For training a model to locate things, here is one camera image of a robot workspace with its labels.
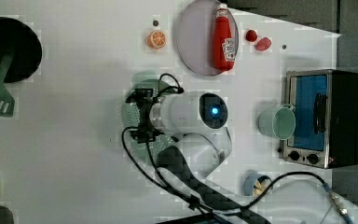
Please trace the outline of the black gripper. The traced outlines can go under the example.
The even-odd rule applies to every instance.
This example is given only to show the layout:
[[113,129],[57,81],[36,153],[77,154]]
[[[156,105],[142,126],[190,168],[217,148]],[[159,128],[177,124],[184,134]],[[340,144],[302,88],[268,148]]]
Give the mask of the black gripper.
[[140,115],[139,124],[135,131],[131,131],[131,137],[138,144],[155,142],[161,131],[154,127],[149,117],[152,106],[157,102],[153,89],[136,89],[126,102],[135,103]]

